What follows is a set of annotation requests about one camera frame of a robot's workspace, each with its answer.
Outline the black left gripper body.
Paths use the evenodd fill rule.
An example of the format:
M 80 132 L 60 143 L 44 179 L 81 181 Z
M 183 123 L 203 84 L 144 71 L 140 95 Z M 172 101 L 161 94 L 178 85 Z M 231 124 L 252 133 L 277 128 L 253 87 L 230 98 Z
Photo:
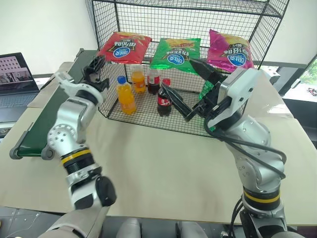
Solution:
M 97 65 L 97 66 L 88 65 L 84 67 L 82 70 L 82 73 L 83 73 L 82 82 L 85 84 L 89 84 L 93 87 L 101 87 L 102 85 L 102 82 L 100 80 L 101 68 L 102 68 L 101 65 Z

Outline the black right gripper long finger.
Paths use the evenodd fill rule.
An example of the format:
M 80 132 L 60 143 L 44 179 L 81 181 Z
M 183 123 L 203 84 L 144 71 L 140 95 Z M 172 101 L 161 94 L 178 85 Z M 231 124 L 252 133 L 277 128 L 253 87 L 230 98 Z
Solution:
M 174 105 L 177 111 L 179 111 L 184 117 L 185 121 L 190 121 L 195 112 L 183 101 L 183 98 L 171 87 L 167 85 L 162 86 L 165 96 Z

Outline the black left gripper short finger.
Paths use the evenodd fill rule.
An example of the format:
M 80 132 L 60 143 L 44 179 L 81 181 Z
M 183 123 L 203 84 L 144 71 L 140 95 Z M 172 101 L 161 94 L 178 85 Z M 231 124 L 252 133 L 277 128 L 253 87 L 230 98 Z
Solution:
M 109 78 L 104 79 L 98 83 L 99 91 L 104 92 L 109 89 Z

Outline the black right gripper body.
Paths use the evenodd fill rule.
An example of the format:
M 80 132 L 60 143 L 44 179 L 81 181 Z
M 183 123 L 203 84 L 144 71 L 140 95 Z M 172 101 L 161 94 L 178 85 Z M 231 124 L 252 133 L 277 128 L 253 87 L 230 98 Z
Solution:
M 209 82 L 213 87 L 206 90 L 201 100 L 192 108 L 192 110 L 200 117 L 207 117 L 213 115 L 214 111 L 218 108 L 218 94 L 221 83 L 227 78 L 227 76 L 218 72 L 218 82 Z

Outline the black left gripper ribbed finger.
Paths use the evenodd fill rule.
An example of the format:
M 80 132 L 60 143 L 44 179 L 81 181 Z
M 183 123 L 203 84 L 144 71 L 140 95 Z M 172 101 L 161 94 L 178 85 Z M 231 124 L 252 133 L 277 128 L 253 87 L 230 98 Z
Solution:
M 90 64 L 86 67 L 87 74 L 97 74 L 105 64 L 104 56 L 96 56 Z

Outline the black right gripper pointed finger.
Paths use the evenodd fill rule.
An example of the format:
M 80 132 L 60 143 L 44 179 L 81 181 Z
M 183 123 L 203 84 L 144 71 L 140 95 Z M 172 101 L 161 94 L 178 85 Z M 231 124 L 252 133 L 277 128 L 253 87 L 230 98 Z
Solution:
M 211 65 L 200 59 L 190 59 L 191 66 L 195 72 L 205 81 L 218 82 L 218 72 Z

